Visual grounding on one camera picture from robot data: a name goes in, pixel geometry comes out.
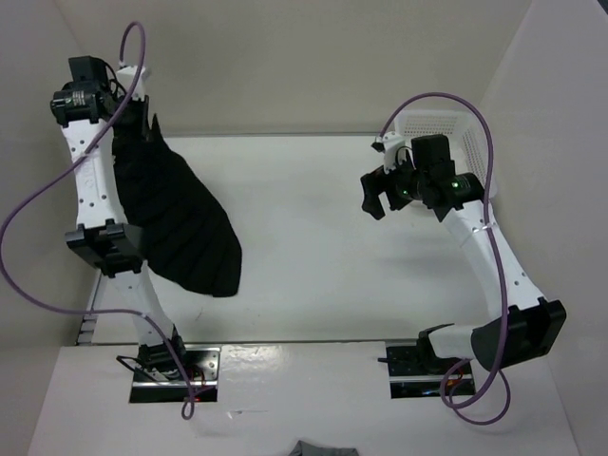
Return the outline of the black pleated skirt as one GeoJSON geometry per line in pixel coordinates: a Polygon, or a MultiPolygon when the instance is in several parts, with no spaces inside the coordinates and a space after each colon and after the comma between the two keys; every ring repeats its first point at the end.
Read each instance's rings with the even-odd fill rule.
{"type": "Polygon", "coordinates": [[[238,293],[242,248],[228,214],[167,142],[113,138],[114,174],[128,222],[142,228],[149,268],[184,290],[238,293]]]}

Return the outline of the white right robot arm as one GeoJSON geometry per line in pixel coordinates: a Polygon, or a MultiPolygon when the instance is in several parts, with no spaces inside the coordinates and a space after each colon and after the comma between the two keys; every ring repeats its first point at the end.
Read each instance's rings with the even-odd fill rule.
{"type": "Polygon", "coordinates": [[[546,356],[566,310],[559,300],[547,299],[524,272],[491,207],[484,205],[482,183],[473,173],[457,171],[447,136],[407,141],[391,132],[371,146],[384,162],[360,180],[363,211],[382,219],[382,195],[392,211],[423,203],[464,252],[489,315],[488,323],[479,327],[447,323],[421,331],[416,341],[419,368],[436,373],[449,359],[473,359],[491,371],[546,356]]]}

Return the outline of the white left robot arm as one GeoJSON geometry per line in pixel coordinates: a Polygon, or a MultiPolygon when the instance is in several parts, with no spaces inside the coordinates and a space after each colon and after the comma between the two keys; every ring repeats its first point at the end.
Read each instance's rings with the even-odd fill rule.
{"type": "Polygon", "coordinates": [[[72,79],[55,92],[51,112],[70,150],[78,196],[75,230],[67,247],[113,284],[133,313],[139,341],[135,372],[149,381],[181,378],[189,367],[181,337],[163,311],[143,257],[140,227],[128,222],[114,174],[117,130],[149,137],[145,68],[123,66],[109,74],[96,57],[72,57],[72,79]]]}

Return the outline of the white perforated plastic basket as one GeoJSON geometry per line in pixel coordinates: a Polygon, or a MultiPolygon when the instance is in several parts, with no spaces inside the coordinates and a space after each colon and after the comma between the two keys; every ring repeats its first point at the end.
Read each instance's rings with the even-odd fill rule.
{"type": "Polygon", "coordinates": [[[485,206],[495,194],[487,151],[491,140],[474,115],[414,110],[400,114],[391,131],[405,137],[409,147],[408,161],[399,167],[420,173],[423,200],[410,204],[424,205],[440,221],[485,217],[485,206]]]}

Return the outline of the grey folded cloth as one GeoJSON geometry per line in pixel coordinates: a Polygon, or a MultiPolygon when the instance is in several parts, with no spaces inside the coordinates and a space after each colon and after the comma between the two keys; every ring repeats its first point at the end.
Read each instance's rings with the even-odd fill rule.
{"type": "Polygon", "coordinates": [[[304,441],[298,441],[289,456],[358,456],[359,452],[352,447],[318,446],[304,441]]]}

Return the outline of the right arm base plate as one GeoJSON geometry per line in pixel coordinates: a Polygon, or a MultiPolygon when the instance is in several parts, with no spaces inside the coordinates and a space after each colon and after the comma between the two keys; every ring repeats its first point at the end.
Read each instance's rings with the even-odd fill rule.
{"type": "Polygon", "coordinates": [[[377,361],[387,367],[391,399],[440,397],[446,372],[458,362],[439,358],[424,365],[413,340],[387,342],[385,351],[377,361]]]}

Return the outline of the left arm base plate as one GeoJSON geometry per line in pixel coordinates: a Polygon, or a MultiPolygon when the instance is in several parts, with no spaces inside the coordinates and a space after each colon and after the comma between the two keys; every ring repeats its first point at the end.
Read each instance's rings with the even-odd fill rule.
{"type": "MultiPolygon", "coordinates": [[[[183,358],[186,374],[195,390],[196,403],[216,403],[219,392],[220,347],[187,345],[183,358]]],[[[167,372],[144,367],[137,358],[125,356],[132,372],[130,404],[180,403],[187,387],[176,368],[167,372]]]]}

